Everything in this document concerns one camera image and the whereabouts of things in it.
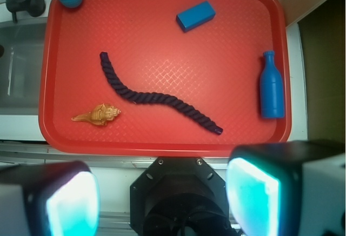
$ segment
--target blue bottle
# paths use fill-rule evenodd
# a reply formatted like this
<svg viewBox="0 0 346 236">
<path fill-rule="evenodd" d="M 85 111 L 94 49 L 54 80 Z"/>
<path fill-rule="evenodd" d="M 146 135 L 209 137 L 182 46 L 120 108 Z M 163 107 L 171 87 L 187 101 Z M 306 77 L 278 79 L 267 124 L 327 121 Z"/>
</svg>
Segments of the blue bottle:
<svg viewBox="0 0 346 236">
<path fill-rule="evenodd" d="M 280 72 L 274 64 L 274 52 L 264 54 L 265 67 L 261 74 L 261 114 L 263 118 L 283 118 L 285 116 L 283 83 Z"/>
</svg>

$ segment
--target bottle neck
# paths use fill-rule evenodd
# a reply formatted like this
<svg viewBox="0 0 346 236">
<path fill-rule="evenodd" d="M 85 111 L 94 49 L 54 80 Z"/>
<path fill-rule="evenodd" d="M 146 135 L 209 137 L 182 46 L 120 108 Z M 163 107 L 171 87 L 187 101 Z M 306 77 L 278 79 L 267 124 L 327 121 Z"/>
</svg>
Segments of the bottle neck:
<svg viewBox="0 0 346 236">
<path fill-rule="evenodd" d="M 265 55 L 265 66 L 275 66 L 274 65 L 274 55 Z"/>
</svg>

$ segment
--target wall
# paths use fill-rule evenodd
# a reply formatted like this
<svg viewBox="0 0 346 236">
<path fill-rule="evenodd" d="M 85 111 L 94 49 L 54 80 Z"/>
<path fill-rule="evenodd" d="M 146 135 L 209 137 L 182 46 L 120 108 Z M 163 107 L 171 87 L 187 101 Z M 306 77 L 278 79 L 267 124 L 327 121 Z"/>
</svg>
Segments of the wall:
<svg viewBox="0 0 346 236">
<path fill-rule="evenodd" d="M 328 0 L 299 22 L 308 139 L 345 142 L 345 0 Z"/>
</svg>

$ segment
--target tray rim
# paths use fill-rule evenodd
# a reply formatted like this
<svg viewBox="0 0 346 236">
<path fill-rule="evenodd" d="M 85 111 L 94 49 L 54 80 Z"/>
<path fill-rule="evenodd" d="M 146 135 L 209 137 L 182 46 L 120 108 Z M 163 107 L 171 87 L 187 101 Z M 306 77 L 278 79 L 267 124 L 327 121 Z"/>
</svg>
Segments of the tray rim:
<svg viewBox="0 0 346 236">
<path fill-rule="evenodd" d="M 285 20 L 282 7 L 278 0 L 260 0 L 266 7 L 270 6 L 275 13 L 269 10 L 270 18 L 275 22 L 279 30 L 278 34 L 274 36 L 273 34 L 273 47 L 278 45 L 279 50 L 275 50 L 278 58 L 282 59 L 282 69 L 281 74 L 284 83 L 285 92 L 285 118 L 278 119 L 277 122 L 285 122 L 283 128 L 278 131 L 275 130 L 272 137 L 279 134 L 279 140 L 271 140 L 264 143 L 276 143 L 287 141 L 291 126 L 291 94 L 290 94 L 290 80 L 289 80 L 289 64 L 288 64 L 288 51 L 287 51 L 287 40 L 285 33 Z M 99 149 L 100 153 L 97 154 L 107 154 L 107 155 L 122 155 L 122 156 L 181 156 L 181 157 L 228 157 L 231 150 L 236 146 L 235 144 L 159 144 L 159 143 L 112 143 L 113 147 L 104 147 L 99 141 L 83 141 L 79 147 L 73 146 L 73 150 L 69 149 L 69 141 L 74 141 L 62 137 L 52 125 L 49 125 L 49 120 L 45 119 L 49 113 L 53 113 L 53 104 L 48 102 L 54 102 L 54 94 L 49 93 L 46 89 L 49 87 L 50 80 L 48 76 L 56 76 L 56 68 L 52 66 L 51 59 L 56 57 L 57 51 L 50 50 L 52 46 L 52 33 L 56 31 L 54 27 L 56 23 L 59 22 L 58 9 L 56 4 L 58 0 L 52 0 L 49 9 L 46 33 L 45 33 L 45 44 L 44 44 L 44 54 L 43 54 L 43 65 L 41 74 L 41 88 L 39 95 L 39 127 L 41 129 L 42 135 L 47 140 L 47 142 L 59 149 L 61 151 L 69 153 L 85 153 L 91 150 L 94 152 L 95 149 Z M 147 147 L 143 149 L 140 145 L 146 145 Z M 195 149 L 184 149 L 187 145 L 193 145 Z"/>
</svg>

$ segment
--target red tray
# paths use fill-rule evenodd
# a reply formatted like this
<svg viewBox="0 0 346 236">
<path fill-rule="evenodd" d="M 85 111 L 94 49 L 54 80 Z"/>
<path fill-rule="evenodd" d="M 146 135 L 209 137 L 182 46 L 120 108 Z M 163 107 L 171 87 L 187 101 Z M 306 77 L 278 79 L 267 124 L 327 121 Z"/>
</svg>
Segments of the red tray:
<svg viewBox="0 0 346 236">
<path fill-rule="evenodd" d="M 176 15 L 209 1 L 213 20 L 184 33 Z M 275 51 L 286 117 L 262 119 L 262 53 Z M 164 105 L 136 105 L 108 84 L 108 52 L 130 89 L 177 96 L 224 129 L 213 134 Z M 71 117 L 110 103 L 122 113 L 105 127 Z M 73 153 L 226 157 L 238 144 L 285 141 L 291 129 L 287 44 L 277 0 L 83 0 L 50 5 L 39 125 L 53 147 Z"/>
</svg>

